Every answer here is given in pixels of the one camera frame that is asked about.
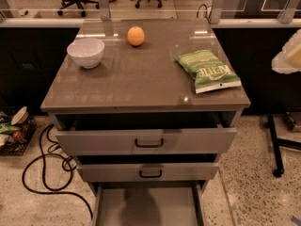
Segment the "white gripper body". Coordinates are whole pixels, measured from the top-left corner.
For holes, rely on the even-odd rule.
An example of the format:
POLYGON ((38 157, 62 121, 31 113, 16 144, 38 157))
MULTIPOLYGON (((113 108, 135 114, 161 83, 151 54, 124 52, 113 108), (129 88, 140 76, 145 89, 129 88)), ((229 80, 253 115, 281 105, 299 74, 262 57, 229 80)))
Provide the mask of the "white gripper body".
POLYGON ((298 29, 282 46, 282 50, 272 59, 272 70, 282 74, 301 72, 301 67, 296 68, 292 66, 288 59, 288 53, 300 43, 301 29, 298 29))

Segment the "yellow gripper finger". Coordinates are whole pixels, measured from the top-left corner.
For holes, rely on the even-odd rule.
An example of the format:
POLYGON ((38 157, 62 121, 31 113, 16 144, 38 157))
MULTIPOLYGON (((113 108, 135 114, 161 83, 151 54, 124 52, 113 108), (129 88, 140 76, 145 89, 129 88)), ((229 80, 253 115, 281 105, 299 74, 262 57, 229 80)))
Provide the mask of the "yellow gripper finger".
POLYGON ((288 59, 292 66, 296 68, 301 67, 301 43, 292 49, 288 53, 288 59))

